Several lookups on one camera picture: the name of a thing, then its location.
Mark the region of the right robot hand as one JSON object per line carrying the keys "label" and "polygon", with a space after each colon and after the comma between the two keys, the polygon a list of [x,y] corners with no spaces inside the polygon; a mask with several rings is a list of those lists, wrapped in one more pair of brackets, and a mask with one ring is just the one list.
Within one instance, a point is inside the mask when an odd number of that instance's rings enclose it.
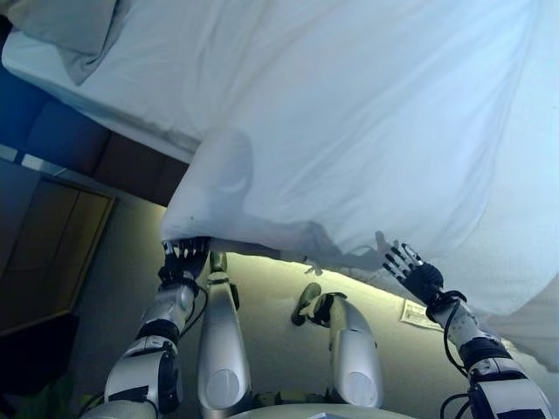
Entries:
{"label": "right robot hand", "polygon": [[409,244],[388,245],[381,253],[384,270],[416,299],[428,306],[440,298],[444,287],[441,272]]}

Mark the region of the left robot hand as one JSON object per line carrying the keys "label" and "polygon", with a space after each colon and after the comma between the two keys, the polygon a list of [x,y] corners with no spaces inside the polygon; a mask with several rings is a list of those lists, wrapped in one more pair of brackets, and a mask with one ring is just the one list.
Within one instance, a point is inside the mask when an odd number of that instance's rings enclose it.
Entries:
{"label": "left robot hand", "polygon": [[187,284],[201,274],[209,256],[210,239],[192,237],[162,242],[164,264],[158,272],[163,284]]}

